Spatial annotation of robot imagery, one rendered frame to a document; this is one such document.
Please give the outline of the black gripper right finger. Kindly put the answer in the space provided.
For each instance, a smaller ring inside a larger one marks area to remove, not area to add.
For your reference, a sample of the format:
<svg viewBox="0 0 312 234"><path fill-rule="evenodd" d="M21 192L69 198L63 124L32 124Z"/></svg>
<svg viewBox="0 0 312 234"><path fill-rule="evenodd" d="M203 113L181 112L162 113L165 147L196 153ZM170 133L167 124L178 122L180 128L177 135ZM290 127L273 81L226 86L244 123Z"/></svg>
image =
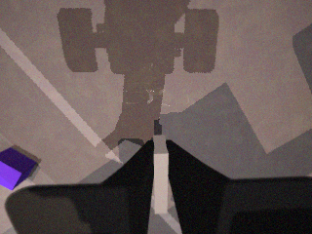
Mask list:
<svg viewBox="0 0 312 234"><path fill-rule="evenodd" d="M231 179L170 139L166 145L182 234L228 234L241 211L312 208L312 176Z"/></svg>

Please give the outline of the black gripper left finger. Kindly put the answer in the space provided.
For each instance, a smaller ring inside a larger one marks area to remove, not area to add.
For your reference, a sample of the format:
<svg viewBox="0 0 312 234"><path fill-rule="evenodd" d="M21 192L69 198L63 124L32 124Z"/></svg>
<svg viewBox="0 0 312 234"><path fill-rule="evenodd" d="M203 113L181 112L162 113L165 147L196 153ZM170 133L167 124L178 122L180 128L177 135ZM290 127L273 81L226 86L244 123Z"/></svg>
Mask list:
<svg viewBox="0 0 312 234"><path fill-rule="evenodd" d="M147 234L154 141L98 184L37 184L13 192L6 212L17 234Z"/></svg>

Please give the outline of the purple block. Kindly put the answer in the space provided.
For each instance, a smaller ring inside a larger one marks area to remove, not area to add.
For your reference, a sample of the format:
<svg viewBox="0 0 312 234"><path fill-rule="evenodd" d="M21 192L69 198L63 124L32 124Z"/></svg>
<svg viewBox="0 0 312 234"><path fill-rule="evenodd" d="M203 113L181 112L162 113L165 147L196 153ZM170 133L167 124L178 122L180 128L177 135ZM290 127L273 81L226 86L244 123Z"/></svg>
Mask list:
<svg viewBox="0 0 312 234"><path fill-rule="evenodd" d="M21 184L36 162L12 147L0 153L0 185L13 190Z"/></svg>

